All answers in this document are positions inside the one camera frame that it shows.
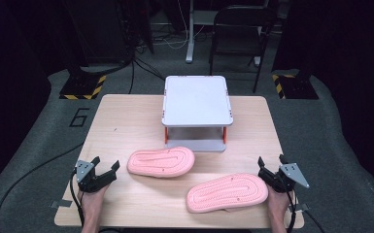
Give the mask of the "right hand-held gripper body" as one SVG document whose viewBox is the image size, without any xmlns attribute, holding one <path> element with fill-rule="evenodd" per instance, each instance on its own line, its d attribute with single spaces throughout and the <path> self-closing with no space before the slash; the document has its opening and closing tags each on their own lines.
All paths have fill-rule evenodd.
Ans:
<svg viewBox="0 0 374 233">
<path fill-rule="evenodd" d="M 296 163 L 282 164 L 276 173 L 271 172 L 266 167 L 264 170 L 259 169 L 258 176 L 280 193 L 292 191 L 297 183 L 305 188 L 310 187 Z"/>
</svg>

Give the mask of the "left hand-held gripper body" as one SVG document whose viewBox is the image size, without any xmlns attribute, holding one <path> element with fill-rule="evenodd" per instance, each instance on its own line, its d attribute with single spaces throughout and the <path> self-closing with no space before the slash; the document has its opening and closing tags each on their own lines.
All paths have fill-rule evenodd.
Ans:
<svg viewBox="0 0 374 233">
<path fill-rule="evenodd" d="M 79 160 L 76 164 L 77 183 L 82 192 L 96 192 L 117 179 L 117 175 L 108 176 L 95 174 L 95 167 L 90 162 Z"/>
</svg>

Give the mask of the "pink slipper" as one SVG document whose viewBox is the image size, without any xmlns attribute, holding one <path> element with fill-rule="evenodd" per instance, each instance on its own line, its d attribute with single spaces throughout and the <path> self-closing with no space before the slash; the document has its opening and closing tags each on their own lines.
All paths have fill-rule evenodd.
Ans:
<svg viewBox="0 0 374 233">
<path fill-rule="evenodd" d="M 239 173 L 192 187 L 187 193 L 186 204 L 190 213 L 202 214 L 258 205 L 267 197 L 267 185 L 260 177 Z"/>
<path fill-rule="evenodd" d="M 174 178 L 187 173 L 194 161 L 194 152 L 185 147 L 137 150 L 130 155 L 127 170 L 135 175 Z"/>
</svg>

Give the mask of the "white shoe rack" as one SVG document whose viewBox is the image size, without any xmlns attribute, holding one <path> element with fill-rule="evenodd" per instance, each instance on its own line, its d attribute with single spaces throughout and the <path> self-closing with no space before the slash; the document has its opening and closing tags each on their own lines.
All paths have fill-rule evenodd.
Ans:
<svg viewBox="0 0 374 233">
<path fill-rule="evenodd" d="M 169 76 L 161 123 L 167 148 L 224 152 L 233 113 L 223 76 Z"/>
</svg>

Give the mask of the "person's left hand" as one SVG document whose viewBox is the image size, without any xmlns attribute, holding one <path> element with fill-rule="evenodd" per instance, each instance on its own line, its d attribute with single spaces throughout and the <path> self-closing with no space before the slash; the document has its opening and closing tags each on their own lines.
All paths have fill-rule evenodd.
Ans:
<svg viewBox="0 0 374 233">
<path fill-rule="evenodd" d="M 85 220 L 99 219 L 102 212 L 103 201 L 108 186 L 102 187 L 96 192 L 79 192 L 79 200 L 83 209 Z"/>
</svg>

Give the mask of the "person's right hand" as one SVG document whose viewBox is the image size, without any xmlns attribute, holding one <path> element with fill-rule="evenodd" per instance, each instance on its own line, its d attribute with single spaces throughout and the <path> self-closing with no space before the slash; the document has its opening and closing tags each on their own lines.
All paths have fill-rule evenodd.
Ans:
<svg viewBox="0 0 374 233">
<path fill-rule="evenodd" d="M 293 196 L 275 191 L 271 186 L 268 188 L 267 207 L 268 215 L 272 222 L 283 223 L 285 213 L 289 206 L 289 199 Z"/>
</svg>

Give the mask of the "black yellow striped stand base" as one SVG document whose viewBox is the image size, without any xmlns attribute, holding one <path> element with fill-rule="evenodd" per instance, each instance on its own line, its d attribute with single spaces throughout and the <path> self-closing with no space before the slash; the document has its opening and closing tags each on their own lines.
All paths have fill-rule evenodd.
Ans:
<svg viewBox="0 0 374 233">
<path fill-rule="evenodd" d="M 318 99 L 319 96 L 309 80 L 301 80 L 293 75 L 272 76 L 281 99 Z"/>
<path fill-rule="evenodd" d="M 87 72 L 78 69 L 68 70 L 69 78 L 59 91 L 60 99 L 95 99 L 106 80 L 104 72 Z"/>
</svg>

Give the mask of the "black folding chair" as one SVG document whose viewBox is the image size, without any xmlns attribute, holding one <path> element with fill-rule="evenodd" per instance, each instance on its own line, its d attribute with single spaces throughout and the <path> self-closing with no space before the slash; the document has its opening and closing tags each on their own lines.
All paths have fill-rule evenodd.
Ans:
<svg viewBox="0 0 374 233">
<path fill-rule="evenodd" d="M 246 56 L 249 64 L 259 58 L 253 92 L 256 91 L 270 32 L 277 20 L 274 10 L 263 6 L 232 5 L 216 13 L 209 55 L 213 74 L 216 55 Z"/>
</svg>

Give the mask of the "white desk leg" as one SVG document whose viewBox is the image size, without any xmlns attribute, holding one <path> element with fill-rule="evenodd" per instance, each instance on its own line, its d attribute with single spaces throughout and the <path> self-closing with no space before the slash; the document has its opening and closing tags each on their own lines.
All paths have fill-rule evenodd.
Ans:
<svg viewBox="0 0 374 233">
<path fill-rule="evenodd" d="M 195 25 L 213 25 L 214 19 L 217 14 L 217 11 L 201 11 L 194 9 L 194 0 L 189 0 L 189 23 L 188 23 L 188 30 L 187 30 L 187 54 L 186 54 L 186 63 L 191 63 L 193 61 L 193 54 L 194 54 L 194 43 L 195 39 L 194 36 L 196 33 L 194 32 Z"/>
</svg>

